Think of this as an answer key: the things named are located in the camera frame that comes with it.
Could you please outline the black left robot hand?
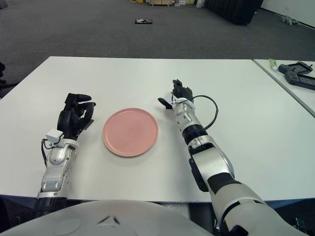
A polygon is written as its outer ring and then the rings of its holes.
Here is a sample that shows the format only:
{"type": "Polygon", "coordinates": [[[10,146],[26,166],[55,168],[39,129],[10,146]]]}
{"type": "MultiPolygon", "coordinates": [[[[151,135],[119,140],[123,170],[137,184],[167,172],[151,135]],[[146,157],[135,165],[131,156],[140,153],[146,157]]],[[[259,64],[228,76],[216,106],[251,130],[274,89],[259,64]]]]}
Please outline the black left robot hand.
{"type": "Polygon", "coordinates": [[[96,103],[85,94],[69,93],[64,109],[60,112],[57,130],[63,132],[65,139],[76,140],[83,130],[93,123],[93,113],[96,103]]]}

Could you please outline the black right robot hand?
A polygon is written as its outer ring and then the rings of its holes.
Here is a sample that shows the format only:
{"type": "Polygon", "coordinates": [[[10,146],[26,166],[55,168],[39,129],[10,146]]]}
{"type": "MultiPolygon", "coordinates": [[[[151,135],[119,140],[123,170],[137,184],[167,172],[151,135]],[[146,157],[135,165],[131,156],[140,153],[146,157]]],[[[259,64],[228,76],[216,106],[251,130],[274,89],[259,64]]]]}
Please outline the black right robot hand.
{"type": "Polygon", "coordinates": [[[158,98],[158,101],[167,110],[173,110],[177,105],[185,102],[193,104],[194,98],[190,88],[184,87],[179,80],[173,80],[173,90],[164,98],[158,98]]]}

